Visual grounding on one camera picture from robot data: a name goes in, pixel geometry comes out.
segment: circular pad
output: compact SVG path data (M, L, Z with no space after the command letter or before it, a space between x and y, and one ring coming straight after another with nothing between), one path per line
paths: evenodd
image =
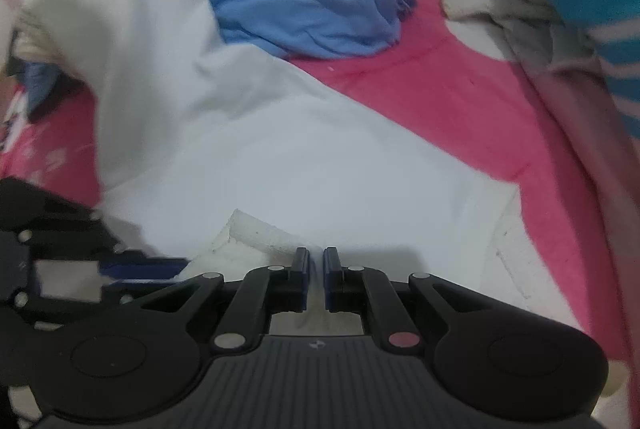
M76 346L71 354L75 369L89 377L120 377L139 367L146 357L145 345L130 337L103 335Z
M466 404L522 422L591 412L608 370L602 350L584 333L510 308L456 316L433 365Z

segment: logo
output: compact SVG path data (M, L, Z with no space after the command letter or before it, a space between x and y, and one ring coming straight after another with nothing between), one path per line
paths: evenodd
M313 349L322 349L326 346L326 343L324 341L321 340L316 340L315 343L309 343L309 348L313 348Z

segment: striped fabric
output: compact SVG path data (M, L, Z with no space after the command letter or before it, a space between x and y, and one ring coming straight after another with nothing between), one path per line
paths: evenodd
M602 72L626 130L640 140L640 18L591 28Z

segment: ribbed plastic surface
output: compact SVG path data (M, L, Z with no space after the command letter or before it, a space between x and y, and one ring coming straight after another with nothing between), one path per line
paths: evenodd
M55 417L39 429L79 429ZM541 425L485 415L449 396L414 357L367 336L267 336L213 362L183 401L118 429L600 429L586 415Z

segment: pink bedsheet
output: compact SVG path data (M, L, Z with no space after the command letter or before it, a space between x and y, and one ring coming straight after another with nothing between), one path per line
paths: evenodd
M517 183L527 231L580 324L628 361L618 283L593 184L517 64L464 46L440 0L418 0L399 45L372 58L297 60L323 83L494 178ZM73 200L98 199L87 90L26 128L0 174Z

